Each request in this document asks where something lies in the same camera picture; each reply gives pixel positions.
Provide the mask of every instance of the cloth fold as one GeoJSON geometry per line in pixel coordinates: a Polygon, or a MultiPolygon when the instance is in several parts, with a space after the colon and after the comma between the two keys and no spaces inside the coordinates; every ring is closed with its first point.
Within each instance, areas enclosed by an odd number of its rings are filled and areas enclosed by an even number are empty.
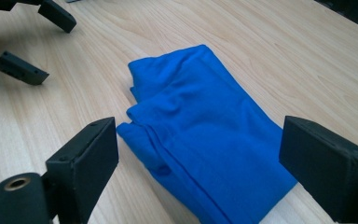
{"type": "Polygon", "coordinates": [[[293,187],[282,129],[201,45],[129,64],[137,105],[118,134],[202,223],[257,223],[293,187]]]}

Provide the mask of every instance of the light wood tabletop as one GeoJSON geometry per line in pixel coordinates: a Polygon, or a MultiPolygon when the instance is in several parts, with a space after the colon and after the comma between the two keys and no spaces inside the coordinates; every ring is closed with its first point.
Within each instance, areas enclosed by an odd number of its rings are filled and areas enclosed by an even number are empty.
{"type": "MultiPolygon", "coordinates": [[[[129,121],[128,63],[207,45],[269,117],[310,119],[358,145],[358,25],[311,0],[82,0],[57,3],[66,34],[17,4],[0,11],[8,50],[50,73],[30,86],[0,73],[0,182],[46,172],[87,124],[129,121]]],[[[120,162],[89,223],[198,223],[118,138],[120,162]]],[[[296,185],[263,223],[333,223],[296,185]]]]}

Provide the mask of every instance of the wooden table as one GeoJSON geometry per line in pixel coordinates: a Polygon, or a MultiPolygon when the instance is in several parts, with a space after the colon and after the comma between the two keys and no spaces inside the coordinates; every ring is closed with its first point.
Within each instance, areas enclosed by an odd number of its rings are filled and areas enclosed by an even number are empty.
{"type": "MultiPolygon", "coordinates": [[[[0,182],[44,161],[88,123],[129,121],[127,64],[206,44],[279,125],[314,120],[358,144],[358,25],[311,0],[83,0],[62,32],[18,4],[0,11],[5,49],[48,71],[41,86],[0,73],[0,182]]],[[[120,163],[89,223],[197,223],[118,139],[120,163]]],[[[332,223],[297,185],[263,223],[332,223]]]]}

